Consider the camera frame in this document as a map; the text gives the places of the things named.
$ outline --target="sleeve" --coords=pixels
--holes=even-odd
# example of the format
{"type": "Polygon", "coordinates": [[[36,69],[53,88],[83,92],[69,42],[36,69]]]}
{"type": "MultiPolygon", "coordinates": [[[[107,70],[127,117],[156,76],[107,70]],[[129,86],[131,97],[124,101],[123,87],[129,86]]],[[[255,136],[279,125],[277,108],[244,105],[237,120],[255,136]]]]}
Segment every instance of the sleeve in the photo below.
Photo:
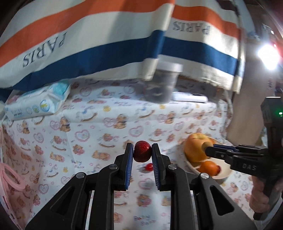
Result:
{"type": "Polygon", "coordinates": [[[255,220],[254,224],[256,225],[258,230],[263,230],[267,224],[271,221],[271,219],[274,217],[275,213],[280,208],[280,205],[282,204],[282,197],[277,201],[274,208],[271,210],[271,212],[268,214],[267,218],[265,220],[255,220]]]}

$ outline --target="cup lid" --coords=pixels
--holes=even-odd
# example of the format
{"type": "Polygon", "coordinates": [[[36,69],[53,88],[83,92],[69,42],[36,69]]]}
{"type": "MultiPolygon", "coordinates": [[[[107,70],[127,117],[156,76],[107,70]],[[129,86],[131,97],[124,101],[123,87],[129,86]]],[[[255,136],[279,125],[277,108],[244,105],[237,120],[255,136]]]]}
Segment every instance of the cup lid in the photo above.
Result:
{"type": "Polygon", "coordinates": [[[159,61],[156,69],[180,73],[183,71],[183,65],[179,63],[168,62],[168,61],[159,61]]]}

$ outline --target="strawberry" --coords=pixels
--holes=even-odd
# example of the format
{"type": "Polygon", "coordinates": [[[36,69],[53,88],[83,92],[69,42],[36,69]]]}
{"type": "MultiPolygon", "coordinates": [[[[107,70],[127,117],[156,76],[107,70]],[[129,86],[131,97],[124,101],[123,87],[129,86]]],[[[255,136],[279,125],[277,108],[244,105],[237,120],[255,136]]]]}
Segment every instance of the strawberry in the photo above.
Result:
{"type": "Polygon", "coordinates": [[[151,146],[144,140],[135,144],[133,158],[136,162],[147,162],[151,158],[151,146]]]}

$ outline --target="baby wipes package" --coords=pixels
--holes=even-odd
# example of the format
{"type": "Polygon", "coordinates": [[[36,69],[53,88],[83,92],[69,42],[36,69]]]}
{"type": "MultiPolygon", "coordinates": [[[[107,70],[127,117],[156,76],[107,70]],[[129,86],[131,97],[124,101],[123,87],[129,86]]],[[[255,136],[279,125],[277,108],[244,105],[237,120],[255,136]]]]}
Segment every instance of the baby wipes package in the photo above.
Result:
{"type": "Polygon", "coordinates": [[[5,114],[11,120],[54,114],[70,93],[68,81],[59,81],[22,95],[10,95],[5,114]]]}

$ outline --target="orange stripe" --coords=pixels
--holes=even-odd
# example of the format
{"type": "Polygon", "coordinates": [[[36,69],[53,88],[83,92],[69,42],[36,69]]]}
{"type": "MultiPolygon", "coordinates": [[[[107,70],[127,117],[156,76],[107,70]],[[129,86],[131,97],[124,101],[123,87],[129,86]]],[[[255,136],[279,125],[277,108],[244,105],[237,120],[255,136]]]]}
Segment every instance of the orange stripe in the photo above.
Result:
{"type": "Polygon", "coordinates": [[[53,34],[68,29],[85,16],[103,12],[152,12],[175,0],[86,0],[59,13],[39,19],[18,31],[0,47],[0,67],[53,34]]]}
{"type": "Polygon", "coordinates": [[[185,21],[205,21],[219,29],[222,33],[239,39],[240,29],[232,22],[222,20],[222,18],[207,7],[182,7],[175,5],[173,18],[185,21]]]}

